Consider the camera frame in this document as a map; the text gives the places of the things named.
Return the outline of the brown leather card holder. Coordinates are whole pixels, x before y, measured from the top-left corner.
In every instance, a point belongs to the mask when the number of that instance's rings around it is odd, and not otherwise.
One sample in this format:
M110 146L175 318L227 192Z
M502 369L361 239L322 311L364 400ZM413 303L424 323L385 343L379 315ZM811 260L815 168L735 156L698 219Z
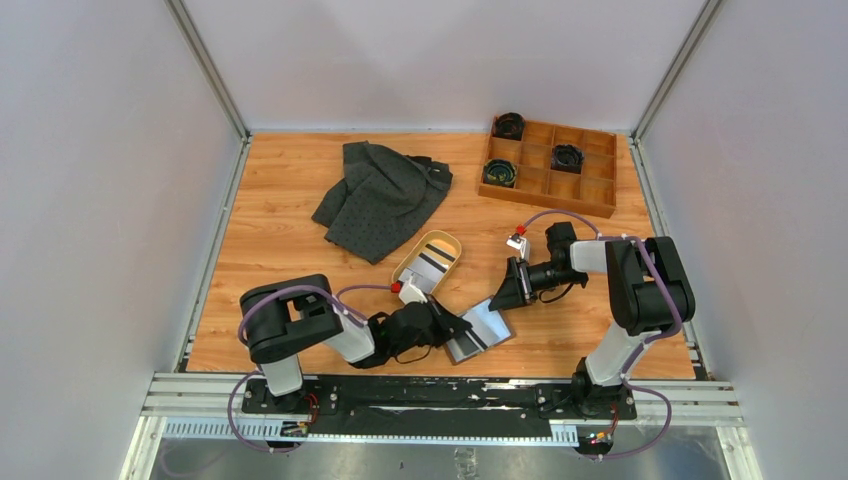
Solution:
M490 299L491 297L484 299L459 316L470 322L473 326L470 330L474 330L481 337L482 341L488 345L488 349L483 353L499 346L514 336L514 332L502 316L501 311L490 311L488 309Z

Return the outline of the oval wooden card tray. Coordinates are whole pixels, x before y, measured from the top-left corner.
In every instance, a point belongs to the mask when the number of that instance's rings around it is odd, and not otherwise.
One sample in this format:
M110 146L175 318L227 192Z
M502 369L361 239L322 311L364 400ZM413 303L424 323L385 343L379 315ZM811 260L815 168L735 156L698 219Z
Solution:
M460 241L449 233L425 233L391 275L392 290L412 283L425 294L435 294L455 269L462 255Z

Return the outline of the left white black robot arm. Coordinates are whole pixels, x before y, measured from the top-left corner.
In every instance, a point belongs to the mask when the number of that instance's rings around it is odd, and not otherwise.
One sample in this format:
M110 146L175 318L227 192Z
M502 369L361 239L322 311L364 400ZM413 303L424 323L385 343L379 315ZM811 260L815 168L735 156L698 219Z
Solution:
M307 389L298 355L317 344L355 368L370 369L416 347L441 347L473 329L411 280L396 281L388 290L403 307L371 317L343 303L323 274L245 292L237 338L264 375L271 404L283 413L304 405Z

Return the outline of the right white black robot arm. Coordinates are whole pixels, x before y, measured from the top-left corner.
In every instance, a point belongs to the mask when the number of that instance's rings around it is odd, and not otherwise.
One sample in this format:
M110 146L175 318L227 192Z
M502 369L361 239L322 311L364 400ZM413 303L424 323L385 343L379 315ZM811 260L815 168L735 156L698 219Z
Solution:
M695 295L669 236L581 240L571 223L557 222L545 238L549 260L531 265L522 256L509 258L489 308L530 306L545 291L585 286L590 274L605 275L613 321L596 349L578 363L569 393L553 406L570 405L584 417L596 417L625 399L631 370L650 346L693 318Z

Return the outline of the white striped cards in tray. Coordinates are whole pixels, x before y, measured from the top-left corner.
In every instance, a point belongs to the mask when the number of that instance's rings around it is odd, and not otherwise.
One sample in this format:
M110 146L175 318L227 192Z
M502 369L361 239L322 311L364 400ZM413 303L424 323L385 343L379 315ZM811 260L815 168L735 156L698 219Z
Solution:
M406 259L397 275L417 273L424 278L421 289L432 294L459 259L458 251L441 240L429 241L419 246Z

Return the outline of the dark green coiled belt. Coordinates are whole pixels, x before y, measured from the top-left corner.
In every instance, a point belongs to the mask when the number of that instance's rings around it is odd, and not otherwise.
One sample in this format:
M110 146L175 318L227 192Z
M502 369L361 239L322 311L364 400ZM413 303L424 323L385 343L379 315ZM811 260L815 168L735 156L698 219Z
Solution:
M516 166L508 160L493 158L488 160L483 166L482 181L484 184L513 188L516 178Z

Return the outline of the wooden compartment tray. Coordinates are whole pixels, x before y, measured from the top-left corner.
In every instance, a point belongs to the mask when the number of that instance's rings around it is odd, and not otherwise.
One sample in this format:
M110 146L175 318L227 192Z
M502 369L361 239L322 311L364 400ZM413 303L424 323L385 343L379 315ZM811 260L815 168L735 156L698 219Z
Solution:
M492 136L493 122L486 140L477 193L480 196L520 204L564 209L581 215L609 218L617 209L617 156L615 134L530 120L521 141ZM585 156L580 174L560 172L550 167L552 150L558 144L573 144ZM484 184L484 164L502 158L516 166L513 188Z

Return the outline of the dark grey dotted cloth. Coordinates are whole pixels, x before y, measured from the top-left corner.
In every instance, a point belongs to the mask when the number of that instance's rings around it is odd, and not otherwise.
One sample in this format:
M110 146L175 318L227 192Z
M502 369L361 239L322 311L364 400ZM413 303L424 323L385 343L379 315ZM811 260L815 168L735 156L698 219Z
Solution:
M433 215L452 186L446 163L368 141L342 146L343 178L312 214L324 239L375 265Z

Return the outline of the black coiled belt middle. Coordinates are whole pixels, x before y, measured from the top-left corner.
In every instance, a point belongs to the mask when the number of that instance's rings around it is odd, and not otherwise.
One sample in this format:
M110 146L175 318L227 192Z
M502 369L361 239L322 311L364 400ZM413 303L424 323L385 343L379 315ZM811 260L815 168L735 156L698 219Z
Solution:
M580 174L584 160L584 153L577 146L558 144L553 147L550 167L560 172Z

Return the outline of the black coiled belt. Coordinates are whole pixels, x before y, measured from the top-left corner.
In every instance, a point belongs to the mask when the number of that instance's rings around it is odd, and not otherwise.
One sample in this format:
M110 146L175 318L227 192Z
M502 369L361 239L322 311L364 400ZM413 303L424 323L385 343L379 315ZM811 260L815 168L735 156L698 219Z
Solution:
M519 113L504 113L495 118L492 127L492 136L506 140L521 141L525 125L526 121Z
M577 146L558 144L553 147L550 167L560 172L580 174L584 160L584 153Z

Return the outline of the black coiled belt top left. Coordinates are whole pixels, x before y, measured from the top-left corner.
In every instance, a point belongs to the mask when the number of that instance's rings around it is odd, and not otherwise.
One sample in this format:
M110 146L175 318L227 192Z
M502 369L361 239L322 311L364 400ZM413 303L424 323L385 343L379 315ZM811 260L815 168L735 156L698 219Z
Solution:
M504 113L495 118L492 127L492 136L506 140L521 141L525 125L526 121L519 113Z

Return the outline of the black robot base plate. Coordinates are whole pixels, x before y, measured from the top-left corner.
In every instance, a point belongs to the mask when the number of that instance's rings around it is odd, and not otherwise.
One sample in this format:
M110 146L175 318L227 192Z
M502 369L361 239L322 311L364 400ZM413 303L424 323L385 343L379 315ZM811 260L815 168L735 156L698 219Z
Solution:
M304 415L315 433L437 437L535 438L553 420L634 420L631 398L585 416L566 405L566 382L511 383L502 378L319 375L300 390L274 397L263 379L248 380L245 414Z

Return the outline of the aluminium frame rail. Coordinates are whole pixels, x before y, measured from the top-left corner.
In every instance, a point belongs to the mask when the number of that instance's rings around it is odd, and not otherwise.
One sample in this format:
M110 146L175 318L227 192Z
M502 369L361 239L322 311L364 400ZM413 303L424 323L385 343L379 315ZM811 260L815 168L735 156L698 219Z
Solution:
M367 410L513 411L543 420L741 426L741 408L727 382L642 380L615 399L578 404L564 379L308 375L295 392L270 393L260 377L244 384L231 374L154 376L142 411L162 416L227 412L279 418L353 417Z

